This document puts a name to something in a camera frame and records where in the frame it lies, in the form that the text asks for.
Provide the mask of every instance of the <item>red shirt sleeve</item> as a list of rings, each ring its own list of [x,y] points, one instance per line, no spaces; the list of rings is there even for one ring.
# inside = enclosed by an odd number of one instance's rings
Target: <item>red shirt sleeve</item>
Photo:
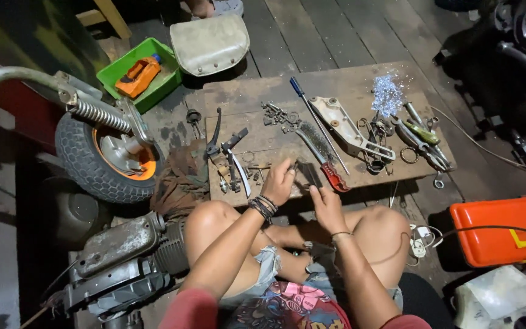
[[[431,327],[420,317],[398,316],[384,324],[381,329],[431,329]]]
[[[176,295],[159,329],[216,329],[219,306],[206,290],[192,288]]]

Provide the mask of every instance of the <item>wooden table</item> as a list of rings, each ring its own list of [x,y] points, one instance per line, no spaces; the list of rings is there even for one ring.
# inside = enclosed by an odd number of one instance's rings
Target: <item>wooden table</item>
[[[375,111],[371,109],[374,97],[370,92],[373,87],[373,79],[386,74],[397,74],[396,82],[399,86],[403,86],[403,94],[406,100],[413,102],[414,108],[423,119],[430,118],[434,115],[432,110],[426,106],[427,100],[414,78],[414,70],[413,65],[409,62],[395,62],[299,73],[296,74],[296,78],[308,98],[313,96],[336,97],[354,121],[361,118],[370,121],[375,115]],[[227,141],[233,132],[239,132],[244,127],[249,129],[249,134],[233,148],[233,152],[242,164],[246,164],[241,159],[241,154],[245,151],[255,153],[253,163],[271,161],[276,164],[286,157],[295,161],[298,156],[303,156],[309,162],[318,164],[318,174],[323,179],[324,185],[329,186],[325,176],[319,171],[319,162],[296,133],[284,134],[281,131],[281,125],[263,125],[264,111],[261,108],[261,101],[273,101],[275,105],[287,112],[298,112],[301,119],[312,122],[316,126],[305,104],[297,97],[296,92],[289,84],[289,78],[288,76],[280,76],[206,84],[202,92],[196,93],[188,104],[194,106],[205,118],[207,140],[211,139],[216,126],[217,107],[222,109],[223,114],[218,143]],[[399,109],[398,116],[402,119],[409,118],[409,114],[403,107]],[[361,132],[365,137],[368,137],[366,128],[362,129]],[[440,147],[442,151],[450,162],[455,163],[454,156],[439,128],[437,134],[441,138]],[[346,175],[338,162],[335,163],[335,168],[346,181],[348,187],[370,186],[436,174],[436,171],[423,158],[414,164],[407,164],[401,160],[399,151],[405,147],[405,144],[397,135],[387,138],[387,144],[392,146],[397,155],[397,159],[388,166],[393,171],[390,176],[385,171],[378,175],[371,175],[366,170],[365,162],[345,154],[335,145],[340,157],[347,165],[350,175]],[[210,162],[209,177],[210,196],[213,200],[223,200],[233,206],[247,204],[243,186],[241,186],[239,193],[232,191],[227,194],[222,193],[219,186],[220,177],[216,167]],[[302,184],[307,183],[301,174],[297,175],[296,180]],[[249,183],[252,190],[251,197],[257,196],[261,186],[256,185],[252,180],[249,180]],[[297,184],[294,184],[290,197],[301,196],[302,191],[297,187]]]

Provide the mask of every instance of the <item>orange wheel rim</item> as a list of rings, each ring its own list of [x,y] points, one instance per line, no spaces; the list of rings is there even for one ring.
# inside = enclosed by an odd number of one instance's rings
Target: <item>orange wheel rim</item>
[[[98,130],[96,128],[92,129],[92,140],[95,142],[96,150],[103,157],[103,160],[107,163],[107,165],[113,168],[114,171],[119,173],[121,176],[127,177],[128,179],[132,180],[148,180],[156,174],[156,157],[154,156],[153,152],[151,152],[150,147],[144,147],[143,150],[137,153],[137,155],[139,156],[139,165],[146,169],[140,175],[138,175],[137,173],[128,175],[119,170],[117,167],[113,166],[113,164],[110,161],[105,159],[103,152],[100,150],[99,143],[96,138],[97,131]]]

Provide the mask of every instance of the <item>green plastic tray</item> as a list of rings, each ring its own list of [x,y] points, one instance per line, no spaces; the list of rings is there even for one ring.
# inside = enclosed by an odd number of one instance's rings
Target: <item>green plastic tray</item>
[[[170,47],[149,37],[99,71],[96,78],[114,98],[120,99],[123,96],[115,88],[115,82],[121,79],[135,62],[156,53],[161,57],[161,72],[151,81],[150,86],[133,100],[139,113],[143,114],[174,91],[182,82],[182,73]]]

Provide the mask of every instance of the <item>brown cloth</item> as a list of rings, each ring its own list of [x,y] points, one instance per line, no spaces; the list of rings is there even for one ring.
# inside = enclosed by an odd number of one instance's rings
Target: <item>brown cloth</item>
[[[157,178],[150,208],[171,220],[187,216],[195,206],[208,200],[206,142],[195,139],[188,146],[170,151],[164,170]]]

